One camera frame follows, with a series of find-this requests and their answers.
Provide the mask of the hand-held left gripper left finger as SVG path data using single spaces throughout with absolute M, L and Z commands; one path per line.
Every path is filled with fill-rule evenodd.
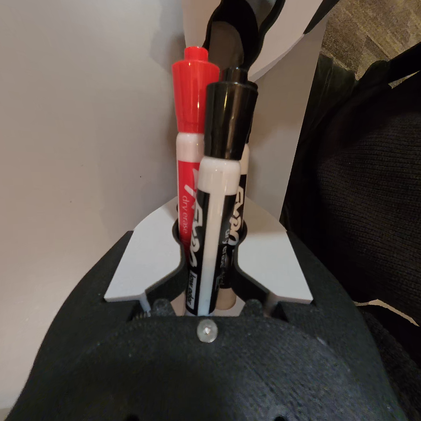
M 156 299 L 176 299 L 185 290 L 184 251 L 178 240 L 176 201 L 169 201 L 134 229 L 104 295 L 107 302 L 138 301 L 151 311 Z

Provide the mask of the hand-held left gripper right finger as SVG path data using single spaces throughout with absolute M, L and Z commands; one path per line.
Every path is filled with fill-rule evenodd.
M 313 295 L 287 230 L 264 208 L 245 198 L 243 229 L 234 248 L 232 289 L 239 300 L 258 300 L 266 315 L 279 302 L 311 304 Z

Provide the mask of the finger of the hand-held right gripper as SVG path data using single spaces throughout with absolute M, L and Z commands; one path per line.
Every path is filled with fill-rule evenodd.
M 202 47 L 208 22 L 219 6 L 219 0 L 183 0 L 183 28 L 186 47 Z
M 287 0 L 267 31 L 259 56 L 248 72 L 255 82 L 283 58 L 330 11 L 330 1 Z

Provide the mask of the black dry erase marker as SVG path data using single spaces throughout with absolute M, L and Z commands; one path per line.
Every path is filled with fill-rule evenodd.
M 185 294 L 190 316 L 213 314 L 226 278 L 240 160 L 257 97 L 257 85 L 240 68 L 225 69 L 221 80 L 207 87 L 204 157 L 197 176 Z
M 234 274 L 234 248 L 238 244 L 240 236 L 243 233 L 244 225 L 244 202 L 246 183 L 249 168 L 250 148 L 249 148 L 250 133 L 248 133 L 247 140 L 243 149 L 243 154 L 240 160 L 241 175 L 239 180 L 239 187 L 235 199 L 233 215 L 230 218 L 230 232 L 227 247 L 226 259 L 226 273 L 223 282 L 220 284 L 218 298 L 216 301 L 216 309 L 226 311 L 234 307 L 236 302 L 236 295 L 231 287 L 231 282 Z

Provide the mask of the red dry erase marker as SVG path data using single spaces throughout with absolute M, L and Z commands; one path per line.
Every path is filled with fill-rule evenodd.
M 199 165 L 204 157 L 206 89 L 217 82 L 220 70 L 208 60 L 208 50 L 190 46 L 184 59 L 172 65 L 173 96 L 177 120 L 176 163 L 178 231 L 186 262 L 197 194 Z

